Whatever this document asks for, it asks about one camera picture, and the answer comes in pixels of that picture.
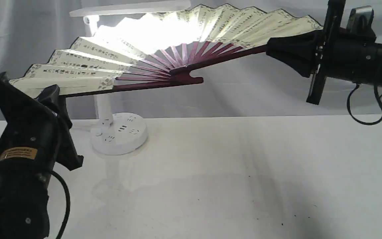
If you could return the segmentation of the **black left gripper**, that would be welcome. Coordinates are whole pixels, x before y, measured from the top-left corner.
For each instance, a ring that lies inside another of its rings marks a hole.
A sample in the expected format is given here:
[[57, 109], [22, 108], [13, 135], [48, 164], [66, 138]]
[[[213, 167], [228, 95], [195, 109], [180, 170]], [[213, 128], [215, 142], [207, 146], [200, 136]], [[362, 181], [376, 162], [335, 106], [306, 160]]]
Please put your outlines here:
[[83, 165], [70, 134], [72, 122], [9, 83], [0, 73], [0, 110], [7, 123], [0, 137], [0, 164], [37, 165], [57, 162], [72, 171]]

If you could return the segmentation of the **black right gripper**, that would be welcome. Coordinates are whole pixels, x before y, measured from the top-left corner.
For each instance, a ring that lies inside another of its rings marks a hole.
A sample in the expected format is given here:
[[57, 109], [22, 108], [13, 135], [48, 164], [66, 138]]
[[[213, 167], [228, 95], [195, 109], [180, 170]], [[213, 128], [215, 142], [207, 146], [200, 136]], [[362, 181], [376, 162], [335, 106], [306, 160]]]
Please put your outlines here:
[[315, 69], [307, 103], [320, 104], [327, 79], [327, 63], [330, 61], [333, 44], [339, 35], [345, 4], [345, 0], [328, 1], [322, 31], [275, 37], [267, 42], [266, 55], [288, 65], [300, 76], [308, 78]]

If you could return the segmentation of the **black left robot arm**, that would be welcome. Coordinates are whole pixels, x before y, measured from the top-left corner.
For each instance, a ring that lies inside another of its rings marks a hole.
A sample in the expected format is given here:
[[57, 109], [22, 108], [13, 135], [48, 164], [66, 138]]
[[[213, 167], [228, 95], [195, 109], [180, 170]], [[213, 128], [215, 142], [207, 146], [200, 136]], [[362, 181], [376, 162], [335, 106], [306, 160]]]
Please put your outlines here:
[[47, 210], [51, 177], [63, 187], [66, 209], [56, 238], [70, 216], [65, 180], [54, 171], [59, 163], [72, 171], [83, 165], [70, 134], [72, 122], [65, 97], [54, 84], [30, 97], [0, 73], [0, 110], [6, 127], [0, 136], [0, 239], [44, 239], [49, 236]]

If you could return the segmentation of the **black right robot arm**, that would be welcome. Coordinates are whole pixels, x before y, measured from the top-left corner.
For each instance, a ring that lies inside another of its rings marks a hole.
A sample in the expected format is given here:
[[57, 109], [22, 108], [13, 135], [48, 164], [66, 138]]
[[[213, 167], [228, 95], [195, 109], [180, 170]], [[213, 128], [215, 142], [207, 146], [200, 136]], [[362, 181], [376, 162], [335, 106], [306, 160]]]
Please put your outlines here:
[[352, 9], [341, 27], [346, 2], [328, 1], [323, 29], [271, 38], [266, 54], [311, 77], [307, 102], [318, 105], [328, 77], [382, 87], [382, 43], [376, 43], [371, 6]]

